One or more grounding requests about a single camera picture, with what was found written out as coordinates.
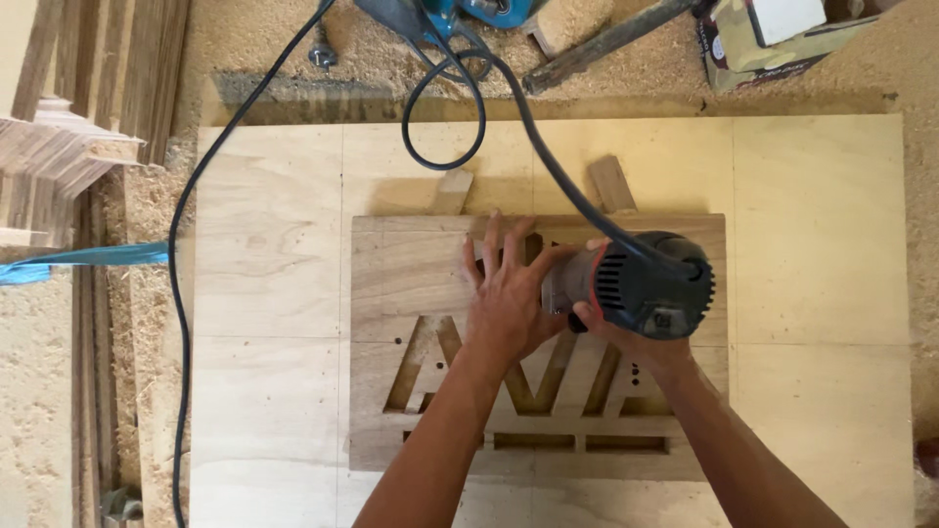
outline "workbench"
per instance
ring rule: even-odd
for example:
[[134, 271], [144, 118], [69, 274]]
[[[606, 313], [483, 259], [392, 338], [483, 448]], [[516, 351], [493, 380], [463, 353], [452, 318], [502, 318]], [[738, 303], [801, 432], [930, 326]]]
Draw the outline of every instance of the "workbench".
[[[411, 125], [455, 158], [475, 123]], [[573, 214], [517, 122], [490, 122], [467, 214]], [[723, 213], [730, 402], [852, 526], [912, 526], [900, 116], [544, 121], [578, 184], [616, 155], [639, 210]], [[351, 226], [424, 214], [399, 126], [241, 128], [200, 182], [193, 528], [349, 526]], [[203, 150], [219, 133], [202, 130]], [[471, 476], [456, 526], [723, 526], [704, 482]]]

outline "hand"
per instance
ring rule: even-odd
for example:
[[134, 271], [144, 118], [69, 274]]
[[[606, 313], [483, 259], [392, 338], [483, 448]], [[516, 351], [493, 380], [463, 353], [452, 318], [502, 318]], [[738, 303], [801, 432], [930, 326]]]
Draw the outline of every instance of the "hand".
[[[605, 242], [609, 242], [609, 239], [589, 241], [587, 250], [595, 250]], [[620, 350], [627, 350], [636, 358], [637, 363], [648, 368], [656, 378], [691, 358], [691, 346], [687, 339], [659, 341], [643, 337], [607, 322], [603, 319], [602, 312], [597, 312], [585, 302], [574, 304], [574, 313], [591, 334], [612, 343]]]
[[521, 261], [519, 247], [534, 226], [534, 218], [519, 220], [505, 235], [499, 260], [501, 213], [493, 211], [485, 229], [483, 265], [476, 268], [472, 239], [463, 245], [463, 273], [475, 289], [469, 302], [466, 344], [489, 354], [501, 376], [567, 325], [566, 315], [549, 315], [541, 307], [541, 283], [558, 261], [577, 252], [576, 246], [545, 248], [530, 266]]

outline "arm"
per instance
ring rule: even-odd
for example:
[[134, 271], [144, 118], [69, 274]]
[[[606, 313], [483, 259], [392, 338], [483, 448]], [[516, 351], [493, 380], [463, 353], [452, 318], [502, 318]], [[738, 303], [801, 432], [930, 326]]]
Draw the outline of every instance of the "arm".
[[534, 224], [519, 221], [506, 235], [499, 262], [500, 214], [486, 227], [485, 278], [476, 269], [472, 240], [463, 247], [464, 274], [475, 294], [466, 343], [414, 432], [381, 477], [356, 519], [357, 528], [450, 526], [470, 463], [509, 367], [565, 326], [565, 316], [542, 312], [540, 286], [558, 259], [577, 248], [548, 248], [528, 267], [518, 246]]
[[635, 353], [653, 375], [731, 525], [847, 528], [724, 403], [692, 357], [687, 339], [646, 339], [605, 322], [586, 303], [575, 311], [592, 333]]

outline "blue power tool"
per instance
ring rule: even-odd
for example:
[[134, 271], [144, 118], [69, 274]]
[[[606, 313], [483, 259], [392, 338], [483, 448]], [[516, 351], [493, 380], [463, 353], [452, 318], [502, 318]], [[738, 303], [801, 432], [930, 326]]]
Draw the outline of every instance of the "blue power tool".
[[[355, 0], [356, 6], [388, 27], [408, 43], [411, 50], [421, 58], [428, 68], [436, 64], [418, 47], [418, 42], [429, 42], [441, 47], [435, 31], [427, 27], [429, 21], [436, 33], [447, 42], [453, 37], [463, 37], [471, 47], [490, 54], [485, 41], [464, 22], [464, 14], [501, 29], [518, 27], [528, 20], [537, 4], [536, 0]], [[476, 81], [482, 81], [492, 64], [485, 65], [479, 73], [473, 73]], [[446, 71], [442, 77], [457, 83], [466, 79]]]

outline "red trim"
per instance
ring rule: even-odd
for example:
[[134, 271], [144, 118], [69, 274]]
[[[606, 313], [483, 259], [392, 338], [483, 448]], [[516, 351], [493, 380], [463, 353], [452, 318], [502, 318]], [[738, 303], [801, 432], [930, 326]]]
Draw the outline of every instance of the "red trim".
[[596, 280], [596, 269], [600, 266], [600, 260], [603, 258], [603, 255], [607, 253], [607, 247], [609, 247], [609, 242], [604, 242], [600, 246], [599, 250], [596, 252], [596, 257], [593, 259], [593, 265], [590, 268], [590, 304], [593, 307], [593, 310], [596, 313], [600, 314], [600, 318], [603, 317], [603, 309], [600, 308], [600, 302], [596, 300], [596, 288], [593, 283]]

